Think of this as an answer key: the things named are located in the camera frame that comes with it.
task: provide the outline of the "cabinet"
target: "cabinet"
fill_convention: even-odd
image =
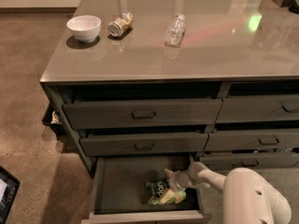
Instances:
[[[75,16],[99,17],[100,38],[65,31],[40,82],[94,177],[82,223],[207,223],[198,191],[144,204],[144,182],[164,167],[298,166],[299,18],[261,0],[210,1],[81,0]],[[134,29],[111,38],[111,18],[128,9]],[[180,49],[163,41],[178,10]]]

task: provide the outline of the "tablet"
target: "tablet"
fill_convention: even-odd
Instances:
[[[20,181],[0,166],[0,224],[6,223]]]

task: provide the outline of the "black handle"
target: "black handle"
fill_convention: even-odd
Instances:
[[[134,145],[134,147],[135,147],[136,150],[153,150],[153,149],[155,149],[154,144],[151,144],[147,147],[138,147],[138,145]]]
[[[282,108],[285,112],[287,113],[299,113],[299,108],[295,108],[295,109],[290,109],[285,105],[282,105]]]
[[[258,167],[260,166],[260,163],[255,160],[256,163],[253,163],[253,164],[245,164],[243,161],[242,161],[242,166],[245,167],[245,168],[254,168],[254,167]]]
[[[153,111],[147,115],[144,114],[144,112],[132,112],[131,116],[132,119],[155,119],[156,118],[156,112]]]
[[[280,143],[277,138],[275,138],[275,141],[273,141],[273,142],[264,143],[261,139],[259,139],[259,142],[260,142],[261,146],[277,146]]]

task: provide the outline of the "closed drawer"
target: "closed drawer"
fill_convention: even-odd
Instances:
[[[217,123],[299,119],[299,95],[223,99]]]
[[[73,129],[212,124],[221,100],[135,100],[64,105]]]
[[[151,190],[145,183],[166,178],[164,168],[186,170],[190,161],[181,155],[98,159],[91,223],[208,223],[196,189],[188,189],[179,204],[147,204]]]
[[[81,138],[86,156],[203,151],[206,133],[91,135]]]
[[[207,155],[200,159],[212,170],[231,170],[237,167],[283,168],[293,167],[299,162],[298,153],[259,153]]]
[[[276,151],[299,147],[299,129],[211,133],[205,151],[252,149]]]

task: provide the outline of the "snack package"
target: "snack package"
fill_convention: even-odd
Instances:
[[[172,171],[165,169],[167,176],[172,174]],[[148,204],[169,204],[181,203],[186,199],[185,190],[175,191],[169,187],[168,179],[161,179],[156,182],[146,183],[147,188],[151,188],[152,196],[148,200]]]

